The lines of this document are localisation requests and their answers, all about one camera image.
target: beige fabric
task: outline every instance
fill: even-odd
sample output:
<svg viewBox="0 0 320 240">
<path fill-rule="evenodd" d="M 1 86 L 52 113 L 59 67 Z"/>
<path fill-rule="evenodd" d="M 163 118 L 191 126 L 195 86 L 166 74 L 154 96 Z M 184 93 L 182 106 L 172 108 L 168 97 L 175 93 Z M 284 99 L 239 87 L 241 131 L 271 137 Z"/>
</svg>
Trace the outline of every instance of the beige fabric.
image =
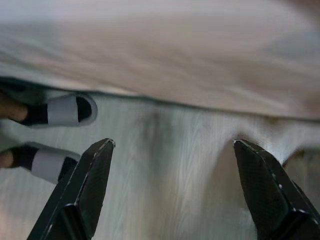
<svg viewBox="0 0 320 240">
<path fill-rule="evenodd" d="M 319 4 L 2 1 L 0 76 L 319 119 Z"/>
</svg>

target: slipper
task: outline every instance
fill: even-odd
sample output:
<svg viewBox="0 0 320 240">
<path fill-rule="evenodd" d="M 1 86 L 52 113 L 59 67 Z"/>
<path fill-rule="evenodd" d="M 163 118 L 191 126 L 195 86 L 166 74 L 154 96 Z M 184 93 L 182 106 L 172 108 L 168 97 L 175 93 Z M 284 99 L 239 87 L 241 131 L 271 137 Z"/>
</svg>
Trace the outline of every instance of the slipper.
<svg viewBox="0 0 320 240">
<path fill-rule="evenodd" d="M 78 99 L 81 98 L 85 104 L 89 104 L 90 114 L 79 120 Z M 93 123 L 98 115 L 96 102 L 89 96 L 83 94 L 71 94 L 50 99 L 46 104 L 39 106 L 28 106 L 30 116 L 20 122 L 33 129 L 47 127 L 81 127 Z M 43 118 L 43 123 L 37 123 L 37 118 Z"/>
<path fill-rule="evenodd" d="M 29 170 L 34 176 L 57 184 L 63 176 L 75 168 L 81 156 L 79 154 L 28 142 L 23 146 L 10 149 L 13 165 Z"/>
</svg>

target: floor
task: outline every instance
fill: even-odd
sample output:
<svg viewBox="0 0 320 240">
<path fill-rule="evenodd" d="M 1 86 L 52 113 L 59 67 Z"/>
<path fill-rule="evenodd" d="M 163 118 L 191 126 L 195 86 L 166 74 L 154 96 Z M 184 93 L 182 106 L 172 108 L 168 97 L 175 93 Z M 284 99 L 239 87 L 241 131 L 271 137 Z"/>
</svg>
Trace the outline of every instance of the floor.
<svg viewBox="0 0 320 240">
<path fill-rule="evenodd" d="M 47 91 L 44 98 L 62 94 Z M 29 129 L 1 120 L 0 150 L 33 141 L 81 154 L 114 139 L 94 240 L 255 240 L 232 139 L 257 141 L 281 162 L 320 144 L 314 122 L 92 96 L 99 112 L 90 126 Z M 53 188 L 23 169 L 0 170 L 0 239 L 26 239 Z"/>
</svg>

